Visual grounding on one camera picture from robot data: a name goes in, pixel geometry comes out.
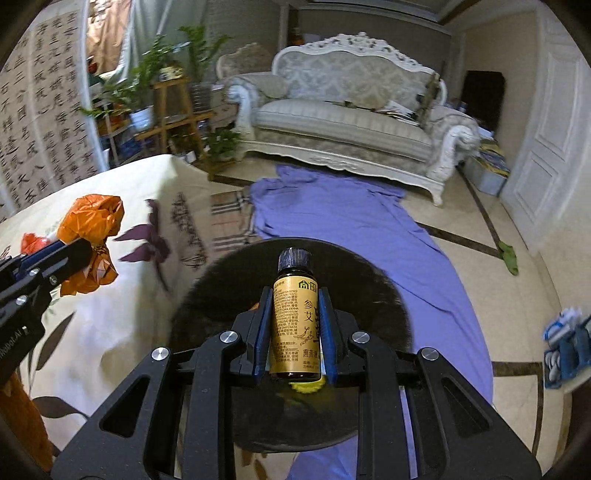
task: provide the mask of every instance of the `ceiling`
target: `ceiling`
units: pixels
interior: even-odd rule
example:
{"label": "ceiling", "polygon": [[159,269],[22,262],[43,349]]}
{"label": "ceiling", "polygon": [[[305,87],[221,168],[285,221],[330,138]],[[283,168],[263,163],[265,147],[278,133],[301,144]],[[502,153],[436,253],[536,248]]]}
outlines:
{"label": "ceiling", "polygon": [[412,15],[432,22],[439,22],[463,0],[310,0],[312,5],[338,4],[340,7],[378,8],[400,14]]}

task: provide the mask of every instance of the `bottle label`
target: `bottle label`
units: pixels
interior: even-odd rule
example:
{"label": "bottle label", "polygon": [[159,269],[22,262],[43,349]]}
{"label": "bottle label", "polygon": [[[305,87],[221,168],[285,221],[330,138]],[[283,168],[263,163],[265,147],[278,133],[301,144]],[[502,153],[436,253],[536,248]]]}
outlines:
{"label": "bottle label", "polygon": [[283,277],[273,285],[271,373],[320,372],[318,284]]}

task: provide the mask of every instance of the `orange curtain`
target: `orange curtain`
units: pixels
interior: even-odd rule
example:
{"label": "orange curtain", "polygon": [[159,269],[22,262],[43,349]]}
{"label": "orange curtain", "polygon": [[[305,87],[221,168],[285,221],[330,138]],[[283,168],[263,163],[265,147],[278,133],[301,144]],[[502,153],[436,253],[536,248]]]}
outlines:
{"label": "orange curtain", "polygon": [[112,0],[102,18],[88,19],[86,53],[98,63],[97,74],[115,70],[129,23],[132,0]]}

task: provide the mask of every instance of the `sofa seat cushion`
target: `sofa seat cushion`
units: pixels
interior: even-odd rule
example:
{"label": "sofa seat cushion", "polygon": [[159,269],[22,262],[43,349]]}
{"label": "sofa seat cushion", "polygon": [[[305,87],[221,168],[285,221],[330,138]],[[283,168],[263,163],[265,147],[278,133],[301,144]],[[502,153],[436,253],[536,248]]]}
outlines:
{"label": "sofa seat cushion", "polygon": [[419,127],[358,108],[345,108],[319,100],[275,100],[263,105],[256,125],[328,138],[427,161],[431,139]]}

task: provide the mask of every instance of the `orange plush object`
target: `orange plush object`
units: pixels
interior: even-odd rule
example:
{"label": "orange plush object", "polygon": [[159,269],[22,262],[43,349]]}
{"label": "orange plush object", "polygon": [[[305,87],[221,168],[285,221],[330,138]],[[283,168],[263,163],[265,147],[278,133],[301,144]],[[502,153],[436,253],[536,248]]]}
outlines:
{"label": "orange plush object", "polygon": [[21,240],[21,253],[31,255],[50,243],[51,241],[44,236],[37,236],[34,233],[25,233]]}
{"label": "orange plush object", "polygon": [[74,202],[57,229],[57,237],[69,244],[77,238],[88,240],[93,247],[89,268],[72,275],[61,284],[60,294],[90,293],[117,278],[105,241],[119,233],[123,219],[123,202],[119,197],[90,194]]}
{"label": "orange plush object", "polygon": [[21,445],[46,472],[51,470],[53,445],[41,414],[22,388],[16,373],[0,387],[0,411]]}

